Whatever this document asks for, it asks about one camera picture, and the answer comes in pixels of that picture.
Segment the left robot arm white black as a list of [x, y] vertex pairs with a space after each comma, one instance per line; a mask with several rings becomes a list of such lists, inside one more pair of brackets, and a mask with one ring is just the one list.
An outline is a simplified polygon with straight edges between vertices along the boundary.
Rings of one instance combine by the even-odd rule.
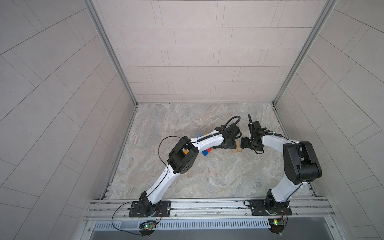
[[240, 129], [232, 124], [217, 127], [199, 138], [180, 138], [170, 151], [161, 176], [147, 191], [142, 192], [138, 203], [140, 213], [149, 217], [156, 211], [167, 189], [180, 175], [192, 168], [199, 153], [208, 149], [233, 150], [236, 148], [236, 139], [240, 136]]

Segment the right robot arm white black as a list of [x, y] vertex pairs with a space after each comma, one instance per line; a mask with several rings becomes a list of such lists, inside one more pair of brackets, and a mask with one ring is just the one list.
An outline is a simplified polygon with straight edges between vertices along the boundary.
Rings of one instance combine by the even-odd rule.
[[241, 148], [256, 154], [270, 147], [283, 155], [284, 176], [268, 190], [262, 208], [269, 215], [288, 214], [290, 197], [302, 186], [322, 176], [322, 169], [313, 145], [308, 141], [294, 141], [261, 127], [258, 121], [248, 124], [251, 136], [241, 138]]

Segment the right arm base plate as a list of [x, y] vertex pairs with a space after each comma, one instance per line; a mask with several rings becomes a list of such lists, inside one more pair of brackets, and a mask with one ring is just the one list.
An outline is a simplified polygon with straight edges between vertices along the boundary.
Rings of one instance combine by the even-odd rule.
[[252, 216], [282, 216], [292, 215], [289, 202], [278, 203], [272, 200], [249, 200]]

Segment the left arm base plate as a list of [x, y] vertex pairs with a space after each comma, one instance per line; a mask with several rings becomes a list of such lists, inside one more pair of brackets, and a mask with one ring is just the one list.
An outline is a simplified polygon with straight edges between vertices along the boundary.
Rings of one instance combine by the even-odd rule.
[[148, 201], [141, 203], [134, 201], [129, 208], [130, 218], [150, 218], [150, 217], [169, 217], [171, 210], [171, 201], [160, 201], [157, 204], [151, 204]]

